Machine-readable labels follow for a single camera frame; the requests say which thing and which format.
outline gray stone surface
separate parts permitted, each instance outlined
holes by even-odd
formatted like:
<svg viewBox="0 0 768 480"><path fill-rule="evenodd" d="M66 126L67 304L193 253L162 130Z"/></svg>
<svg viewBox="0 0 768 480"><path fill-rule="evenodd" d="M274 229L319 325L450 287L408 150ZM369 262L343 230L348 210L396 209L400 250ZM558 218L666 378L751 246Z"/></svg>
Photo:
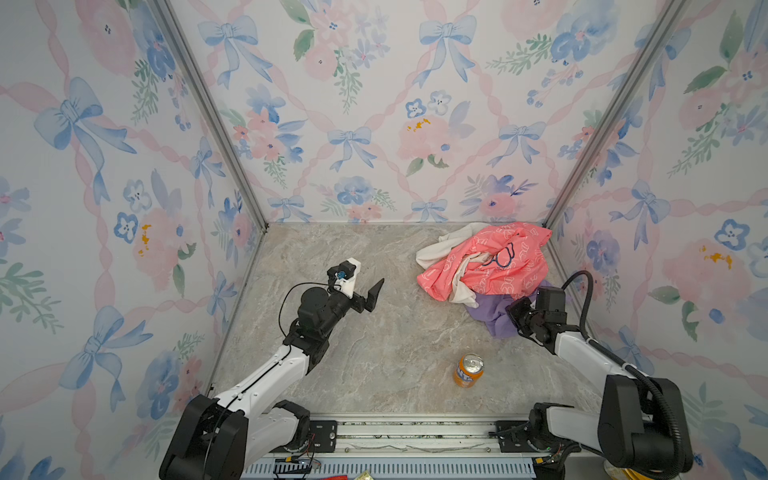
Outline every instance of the gray stone surface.
<svg viewBox="0 0 768 480"><path fill-rule="evenodd" d="M274 353L283 339L278 309L292 285L325 282L330 266L355 257L362 262L358 292L386 278L376 310L350 311L334 329L323 361L284 398L313 413L527 415L535 402L596 412L598 393L572 366L526 339L491 338L464 306L438 302L416 283L422 269L415 252L460 226L273 223L215 372L216 391L230 388ZM560 285L553 270L548 280ZM297 287L286 302L286 329L305 288ZM463 389L452 373L470 352L485 360L485 374L475 387Z"/></svg>

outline white cloth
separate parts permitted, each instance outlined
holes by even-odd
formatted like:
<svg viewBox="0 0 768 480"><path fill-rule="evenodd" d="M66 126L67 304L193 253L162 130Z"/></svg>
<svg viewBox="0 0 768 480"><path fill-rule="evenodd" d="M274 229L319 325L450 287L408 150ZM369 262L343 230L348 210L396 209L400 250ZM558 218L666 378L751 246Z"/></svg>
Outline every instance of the white cloth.
<svg viewBox="0 0 768 480"><path fill-rule="evenodd" d="M472 238L480 230L486 227L490 227L490 225L488 223L473 222L455 232L441 235L437 238L437 243L424 247L416 252L416 262L421 268L426 270L435 263L446 258L454 247L461 245L465 240ZM477 253L475 255L467 256L462 260L458 270L456 270L456 274L453 276L453 291L448 298L449 302L463 303L471 308L478 307L478 303L475 301L475 292L470 290L470 288L461 281L461 278L464 276L464 272L466 272L467 265L469 265L470 262L485 262L488 258L489 255L487 253Z"/></svg>

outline can lid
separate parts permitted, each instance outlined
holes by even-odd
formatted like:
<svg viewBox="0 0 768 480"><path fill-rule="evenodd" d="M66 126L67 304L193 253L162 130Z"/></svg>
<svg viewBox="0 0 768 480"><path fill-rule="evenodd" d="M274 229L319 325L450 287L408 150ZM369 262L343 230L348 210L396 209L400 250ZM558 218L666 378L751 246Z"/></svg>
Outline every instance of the can lid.
<svg viewBox="0 0 768 480"><path fill-rule="evenodd" d="M482 358L474 353L467 353L462 358L462 366L467 373L479 373L483 367Z"/></svg>

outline pink cloth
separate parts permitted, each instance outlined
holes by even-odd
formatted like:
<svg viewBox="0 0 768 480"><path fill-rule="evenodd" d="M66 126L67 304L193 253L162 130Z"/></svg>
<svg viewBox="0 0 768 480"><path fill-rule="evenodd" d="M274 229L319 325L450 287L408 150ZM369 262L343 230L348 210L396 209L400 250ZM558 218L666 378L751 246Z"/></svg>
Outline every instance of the pink cloth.
<svg viewBox="0 0 768 480"><path fill-rule="evenodd" d="M485 262L469 263L462 282L484 295L505 294L513 299L528 296L549 273L541 247L551 236L551 230L530 223L486 227L454 247L416 281L432 298L444 302L451 295L453 277L462 259L487 253L492 257Z"/></svg>

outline purple cloth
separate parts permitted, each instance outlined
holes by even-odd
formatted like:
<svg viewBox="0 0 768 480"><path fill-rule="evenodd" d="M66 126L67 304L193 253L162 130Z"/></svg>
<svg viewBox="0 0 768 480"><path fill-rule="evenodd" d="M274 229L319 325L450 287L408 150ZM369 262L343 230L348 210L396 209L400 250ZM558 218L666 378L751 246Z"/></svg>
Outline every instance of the purple cloth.
<svg viewBox="0 0 768 480"><path fill-rule="evenodd" d="M551 286L547 280L541 282L541 285ZM536 300L536 292L528 298L533 302ZM469 316L480 322L485 322L485 326L491 333L491 336L499 339L506 339L511 336L517 336L518 329L507 315L507 307L515 301L509 295L482 295L475 294L475 300L478 303L477 308L467 306Z"/></svg>

